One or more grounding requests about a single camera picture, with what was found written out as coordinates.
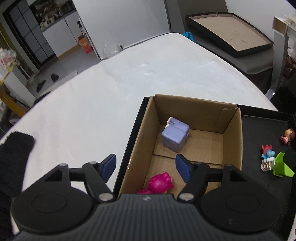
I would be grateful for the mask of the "purple cube toy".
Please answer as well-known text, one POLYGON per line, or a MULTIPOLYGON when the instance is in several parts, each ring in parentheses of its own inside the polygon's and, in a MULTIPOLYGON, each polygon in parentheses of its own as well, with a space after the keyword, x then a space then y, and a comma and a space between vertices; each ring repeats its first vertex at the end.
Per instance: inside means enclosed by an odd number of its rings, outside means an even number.
POLYGON ((161 134, 163 145, 179 153, 189 136, 189 130, 188 124, 171 116, 161 134))

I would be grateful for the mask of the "orange cardboard box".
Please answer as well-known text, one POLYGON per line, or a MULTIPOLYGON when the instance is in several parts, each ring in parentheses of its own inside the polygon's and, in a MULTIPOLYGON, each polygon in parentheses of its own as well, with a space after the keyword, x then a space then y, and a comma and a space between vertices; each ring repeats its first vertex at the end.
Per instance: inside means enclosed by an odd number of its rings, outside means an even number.
POLYGON ((78 37, 78 43, 86 54, 91 53, 93 51, 88 39, 84 35, 78 37))

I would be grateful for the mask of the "framed cork board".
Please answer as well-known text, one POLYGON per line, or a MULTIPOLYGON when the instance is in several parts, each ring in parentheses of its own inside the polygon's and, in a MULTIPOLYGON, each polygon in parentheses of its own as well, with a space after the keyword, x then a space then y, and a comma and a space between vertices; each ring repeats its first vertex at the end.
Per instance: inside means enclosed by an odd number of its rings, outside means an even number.
POLYGON ((187 15, 186 23, 235 58, 270 49, 273 41, 234 13, 187 15))

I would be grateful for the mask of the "blue red small figure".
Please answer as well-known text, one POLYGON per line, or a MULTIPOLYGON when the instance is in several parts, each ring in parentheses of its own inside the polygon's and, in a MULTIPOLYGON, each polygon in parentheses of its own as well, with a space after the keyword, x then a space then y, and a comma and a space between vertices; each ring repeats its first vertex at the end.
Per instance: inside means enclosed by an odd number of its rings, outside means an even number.
POLYGON ((275 166, 275 151, 273 150, 272 145, 262 145, 262 163, 261 169, 263 172, 271 171, 275 166))

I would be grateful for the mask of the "green hexagonal box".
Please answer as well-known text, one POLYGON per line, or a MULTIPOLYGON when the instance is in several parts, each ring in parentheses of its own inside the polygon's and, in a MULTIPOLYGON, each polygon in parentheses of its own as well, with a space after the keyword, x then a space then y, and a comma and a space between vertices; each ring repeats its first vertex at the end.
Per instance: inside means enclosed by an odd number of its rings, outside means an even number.
POLYGON ((284 162, 284 153, 280 152, 276 158, 274 159, 274 168, 273 174, 278 177, 287 176, 292 178, 294 176, 294 172, 289 166, 284 162))

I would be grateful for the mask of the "black fuzzy cloth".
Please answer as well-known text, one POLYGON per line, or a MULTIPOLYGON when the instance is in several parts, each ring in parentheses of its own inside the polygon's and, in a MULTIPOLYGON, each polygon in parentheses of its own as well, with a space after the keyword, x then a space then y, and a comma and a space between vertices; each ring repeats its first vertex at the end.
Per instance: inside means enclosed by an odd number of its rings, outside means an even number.
POLYGON ((35 144, 34 137, 11 133, 1 144, 1 240, 13 235, 10 218, 12 199, 22 192, 27 161, 35 144))

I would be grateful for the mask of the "brown haired doll figure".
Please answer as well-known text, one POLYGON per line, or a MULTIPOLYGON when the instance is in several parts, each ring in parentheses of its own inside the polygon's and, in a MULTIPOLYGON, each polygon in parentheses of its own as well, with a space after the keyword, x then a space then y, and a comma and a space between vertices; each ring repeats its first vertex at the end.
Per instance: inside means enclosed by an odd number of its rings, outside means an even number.
POLYGON ((291 141, 295 138, 295 131, 291 128, 285 130, 283 135, 281 136, 281 142, 285 145, 290 145, 291 141))

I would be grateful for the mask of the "grey chair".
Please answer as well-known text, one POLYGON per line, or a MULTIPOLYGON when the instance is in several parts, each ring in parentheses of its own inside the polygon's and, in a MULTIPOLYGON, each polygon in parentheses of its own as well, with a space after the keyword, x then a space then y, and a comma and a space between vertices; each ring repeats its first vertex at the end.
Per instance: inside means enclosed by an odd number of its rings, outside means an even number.
POLYGON ((165 1, 172 33, 189 33, 193 41, 242 73, 256 75, 273 67, 273 41, 225 1, 165 1))

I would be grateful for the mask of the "white cabinet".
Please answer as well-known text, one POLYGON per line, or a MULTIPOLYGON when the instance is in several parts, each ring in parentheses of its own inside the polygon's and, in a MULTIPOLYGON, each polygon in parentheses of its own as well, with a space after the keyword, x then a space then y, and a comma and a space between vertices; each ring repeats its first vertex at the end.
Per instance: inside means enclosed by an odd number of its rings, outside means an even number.
POLYGON ((84 35, 80 26, 82 23, 79 14, 74 11, 43 30, 43 36, 59 60, 82 48, 78 43, 78 37, 84 35))

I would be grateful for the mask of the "white desk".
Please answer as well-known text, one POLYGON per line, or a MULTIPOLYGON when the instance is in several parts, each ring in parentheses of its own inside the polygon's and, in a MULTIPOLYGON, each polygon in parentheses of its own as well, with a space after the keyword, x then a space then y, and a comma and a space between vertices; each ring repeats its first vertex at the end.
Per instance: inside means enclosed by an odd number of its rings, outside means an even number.
POLYGON ((295 17, 280 18, 275 16, 273 18, 273 32, 273 73, 271 86, 265 94, 269 100, 271 100, 281 84, 289 38, 295 41, 295 17))

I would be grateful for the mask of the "black shallow tray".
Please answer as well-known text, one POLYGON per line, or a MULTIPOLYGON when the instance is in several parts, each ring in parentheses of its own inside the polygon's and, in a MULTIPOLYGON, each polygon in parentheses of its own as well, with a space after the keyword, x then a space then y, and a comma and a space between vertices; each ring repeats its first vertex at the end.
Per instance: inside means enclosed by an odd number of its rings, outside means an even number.
POLYGON ((237 106, 241 111, 243 135, 240 170, 278 199, 281 215, 274 231, 285 239, 292 232, 295 218, 295 177, 278 177, 271 171, 263 172, 260 168, 261 146, 272 145, 276 153, 284 153, 285 162, 291 169, 295 169, 295 146, 284 146, 280 142, 280 136, 285 130, 295 128, 295 117, 262 108, 237 106))

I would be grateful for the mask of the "pink dinosaur toy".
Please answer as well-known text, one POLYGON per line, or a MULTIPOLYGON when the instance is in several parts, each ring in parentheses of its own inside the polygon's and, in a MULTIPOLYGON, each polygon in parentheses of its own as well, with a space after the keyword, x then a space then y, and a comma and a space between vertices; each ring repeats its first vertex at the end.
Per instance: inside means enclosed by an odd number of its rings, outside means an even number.
POLYGON ((174 189, 174 184, 169 173, 164 172, 153 176, 146 188, 138 190, 137 194, 164 194, 174 189))

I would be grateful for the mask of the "brown cardboard box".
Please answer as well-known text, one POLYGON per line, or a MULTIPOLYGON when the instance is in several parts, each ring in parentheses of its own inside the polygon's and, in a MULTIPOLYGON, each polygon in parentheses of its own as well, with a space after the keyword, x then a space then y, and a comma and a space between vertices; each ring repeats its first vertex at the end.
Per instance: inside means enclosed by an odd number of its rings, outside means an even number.
POLYGON ((175 166, 176 152, 166 148, 161 138, 170 117, 190 127, 181 149, 189 161, 241 169, 242 120, 236 104, 157 94, 142 101, 115 182, 115 195, 134 194, 147 187, 154 175, 164 172, 172 177, 173 195, 184 188, 175 166))

